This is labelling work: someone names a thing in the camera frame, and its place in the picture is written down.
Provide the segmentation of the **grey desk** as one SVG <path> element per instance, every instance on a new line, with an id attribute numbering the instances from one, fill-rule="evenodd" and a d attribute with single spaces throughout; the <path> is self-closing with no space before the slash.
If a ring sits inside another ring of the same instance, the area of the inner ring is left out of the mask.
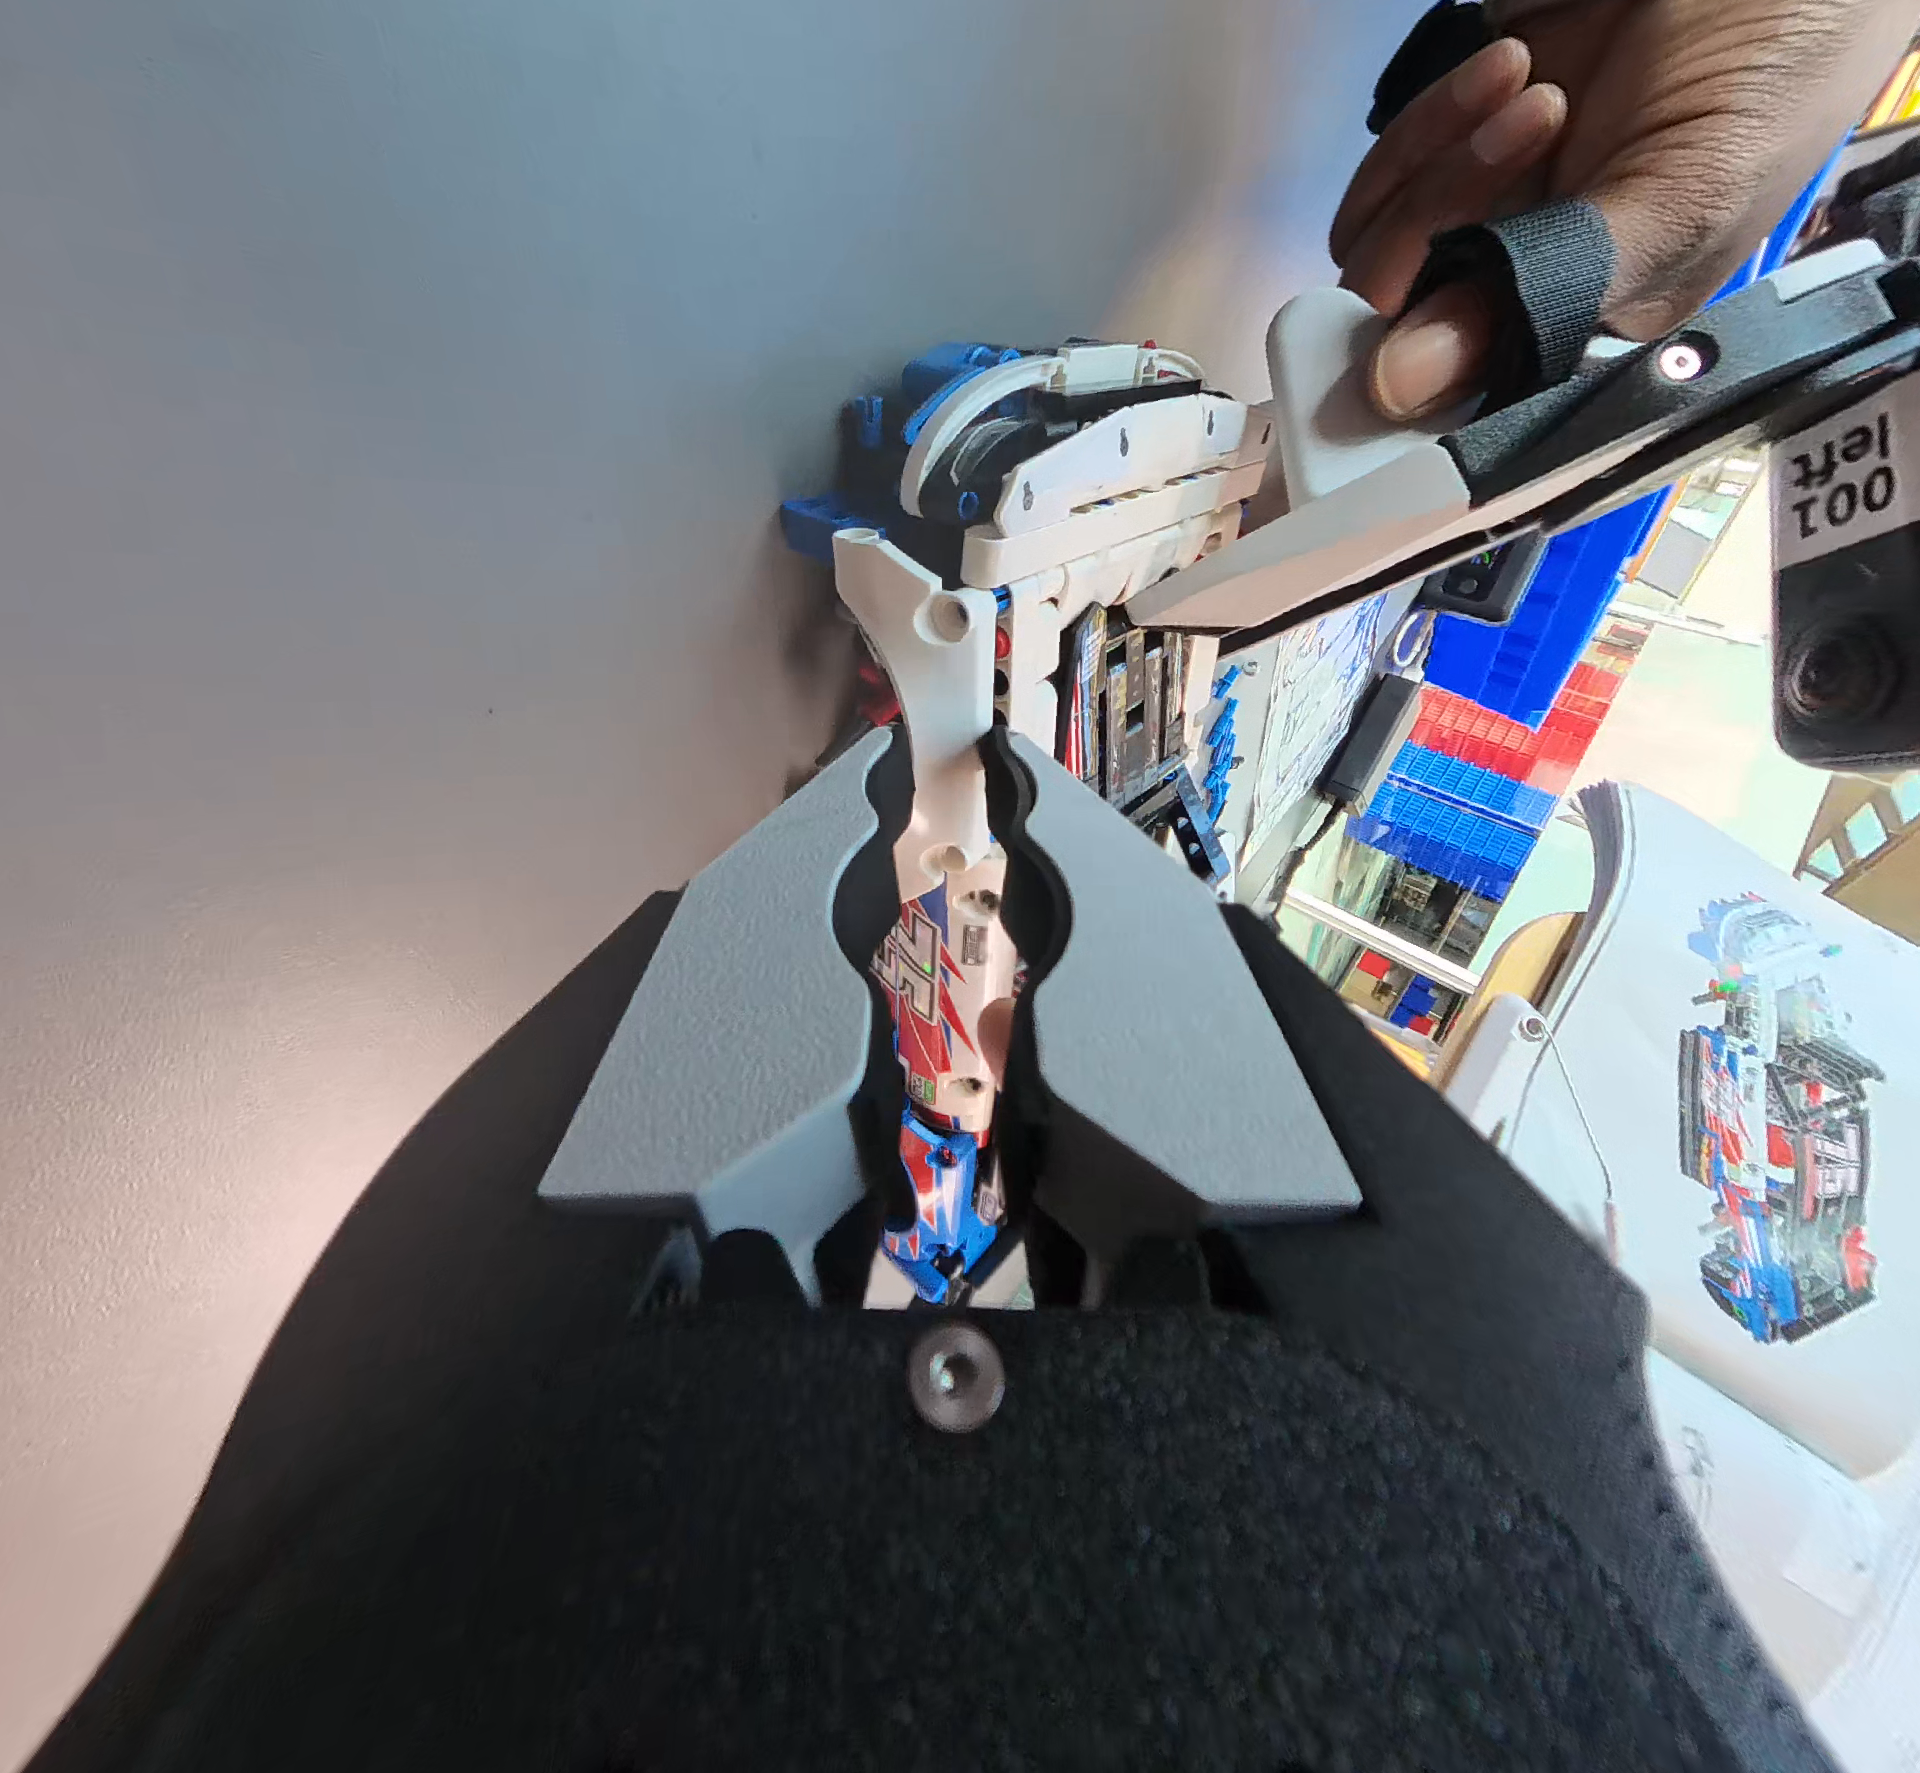
<path id="1" fill-rule="evenodd" d="M 1257 394 L 1427 0 L 2 0 L 2 1767 L 487 1383 L 681 882 L 828 740 L 778 537 L 937 340 Z"/>

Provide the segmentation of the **brick-built toy race car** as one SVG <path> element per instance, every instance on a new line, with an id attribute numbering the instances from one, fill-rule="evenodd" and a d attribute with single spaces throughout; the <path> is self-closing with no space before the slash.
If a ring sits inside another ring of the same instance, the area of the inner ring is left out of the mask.
<path id="1" fill-rule="evenodd" d="M 1127 603 L 1234 540 L 1271 416 L 1211 390 L 1191 357 L 1155 343 L 1055 348 L 946 343 L 899 389 L 838 416 L 838 476 L 779 502 L 782 544 L 828 563 L 865 530 L 946 593 L 994 600 L 994 723 L 1043 744 L 1097 799 L 1211 891 L 1228 891 L 1231 748 L 1202 702 L 1217 642 L 1132 625 Z M 1022 992 L 1004 930 L 1004 849 L 910 861 L 871 973 L 900 1062 L 899 1157 L 916 1212 L 877 1235 L 876 1281 L 924 1307 L 963 1307 L 996 1272 L 1004 1170 L 998 1085 L 979 1022 Z"/>

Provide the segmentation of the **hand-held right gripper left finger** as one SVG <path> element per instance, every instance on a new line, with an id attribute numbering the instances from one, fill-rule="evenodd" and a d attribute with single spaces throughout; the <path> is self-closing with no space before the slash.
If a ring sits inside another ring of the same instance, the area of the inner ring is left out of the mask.
<path id="1" fill-rule="evenodd" d="M 881 828 L 868 730 L 688 881 L 539 1195 L 706 1236 L 770 1235 L 792 1269 L 860 1192 L 850 1105 L 868 1068 L 868 979 L 832 905 Z"/>

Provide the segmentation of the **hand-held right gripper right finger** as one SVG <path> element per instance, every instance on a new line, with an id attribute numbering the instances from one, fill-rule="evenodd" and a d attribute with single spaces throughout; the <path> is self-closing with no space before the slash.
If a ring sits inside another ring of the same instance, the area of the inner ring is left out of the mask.
<path id="1" fill-rule="evenodd" d="M 1004 1059 L 1017 1212 L 1090 1272 L 1143 1239 L 1359 1212 L 1231 910 L 1017 730 L 986 737 L 986 789 L 1024 966 Z"/>

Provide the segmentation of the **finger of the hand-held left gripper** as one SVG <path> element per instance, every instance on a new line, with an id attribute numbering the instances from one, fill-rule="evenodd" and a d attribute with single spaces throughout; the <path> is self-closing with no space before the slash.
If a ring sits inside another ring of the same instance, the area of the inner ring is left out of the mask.
<path id="1" fill-rule="evenodd" d="M 1410 560 L 1481 521 L 1448 451 L 1402 451 L 1140 587 L 1125 612 L 1140 629 L 1266 632 L 1335 606 L 1343 590 L 1395 584 Z"/>

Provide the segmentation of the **white sticker sheet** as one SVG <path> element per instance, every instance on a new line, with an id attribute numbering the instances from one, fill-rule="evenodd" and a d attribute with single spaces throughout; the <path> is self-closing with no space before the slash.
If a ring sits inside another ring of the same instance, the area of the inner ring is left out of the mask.
<path id="1" fill-rule="evenodd" d="M 1234 876 L 1244 897 L 1253 897 L 1260 872 L 1303 830 L 1317 802 L 1317 780 L 1381 663 L 1392 663 L 1408 610 L 1412 584 L 1329 610 L 1244 651 L 1244 704 L 1260 710 L 1244 766 L 1245 805 L 1234 815 Z"/>

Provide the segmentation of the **building instruction booklet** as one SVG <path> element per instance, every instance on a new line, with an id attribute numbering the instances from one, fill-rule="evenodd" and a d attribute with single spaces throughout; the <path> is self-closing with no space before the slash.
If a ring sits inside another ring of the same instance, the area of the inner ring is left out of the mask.
<path id="1" fill-rule="evenodd" d="M 1916 948 L 1641 786 L 1499 1150 L 1646 1301 L 1699 1540 L 1846 1770 L 1916 1767 Z"/>

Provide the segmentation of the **black power bank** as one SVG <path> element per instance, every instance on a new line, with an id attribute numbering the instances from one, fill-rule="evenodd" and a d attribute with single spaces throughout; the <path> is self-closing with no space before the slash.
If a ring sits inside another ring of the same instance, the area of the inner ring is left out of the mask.
<path id="1" fill-rule="evenodd" d="M 1545 553 L 1548 537 L 1541 530 L 1520 531 L 1466 560 L 1433 570 L 1421 581 L 1417 603 L 1433 616 L 1507 628 Z"/>

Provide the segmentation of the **stack of red bins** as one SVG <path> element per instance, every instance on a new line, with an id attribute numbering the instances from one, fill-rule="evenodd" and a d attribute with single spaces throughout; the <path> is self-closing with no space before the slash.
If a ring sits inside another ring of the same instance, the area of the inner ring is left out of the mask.
<path id="1" fill-rule="evenodd" d="M 1408 744 L 1451 766 L 1471 766 L 1559 794 L 1587 761 L 1617 691 L 1621 672 L 1576 662 L 1543 723 L 1532 727 L 1460 694 L 1425 684 Z"/>

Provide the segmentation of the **white wheel arch piece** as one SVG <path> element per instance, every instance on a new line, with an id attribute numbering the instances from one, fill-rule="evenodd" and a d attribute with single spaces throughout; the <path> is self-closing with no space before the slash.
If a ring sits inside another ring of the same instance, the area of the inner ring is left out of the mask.
<path id="1" fill-rule="evenodd" d="M 916 796 L 894 842 L 899 895 L 920 897 L 991 852 L 981 740 L 994 727 L 996 597 L 946 590 L 876 530 L 832 534 L 834 587 L 891 682 Z"/>

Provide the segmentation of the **stack of blue bins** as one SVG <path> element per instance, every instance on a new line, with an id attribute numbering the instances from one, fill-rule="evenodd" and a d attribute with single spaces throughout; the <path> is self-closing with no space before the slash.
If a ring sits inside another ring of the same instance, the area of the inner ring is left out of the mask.
<path id="1" fill-rule="evenodd" d="M 1673 497 L 1673 482 L 1657 479 L 1617 511 L 1556 534 L 1507 628 L 1440 620 L 1425 684 L 1536 727 L 1576 662 L 1627 676 L 1628 652 L 1592 645 L 1646 545 L 1670 531 Z M 1559 794 L 1404 743 L 1371 802 L 1348 816 L 1343 836 L 1430 881 L 1502 901 Z"/>

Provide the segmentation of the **row of blue pins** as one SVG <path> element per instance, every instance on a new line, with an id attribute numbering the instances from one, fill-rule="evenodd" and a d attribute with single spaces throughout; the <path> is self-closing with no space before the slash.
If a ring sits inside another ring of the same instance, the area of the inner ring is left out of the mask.
<path id="1" fill-rule="evenodd" d="M 1217 662 L 1209 704 L 1202 710 L 1202 730 L 1195 757 L 1198 789 L 1205 799 L 1211 826 L 1225 823 L 1225 799 L 1231 792 L 1231 769 L 1240 766 L 1234 748 L 1238 679 L 1244 662 Z"/>

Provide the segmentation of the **wooden book stand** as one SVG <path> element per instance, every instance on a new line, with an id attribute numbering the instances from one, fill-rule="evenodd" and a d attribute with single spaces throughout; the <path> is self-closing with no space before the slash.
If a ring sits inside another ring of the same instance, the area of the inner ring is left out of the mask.
<path id="1" fill-rule="evenodd" d="M 1548 996 L 1584 915 L 1525 920 L 1454 1019 L 1433 1085 L 1556 1212 L 1617 1262 L 1617 1195 L 1562 1064 Z"/>

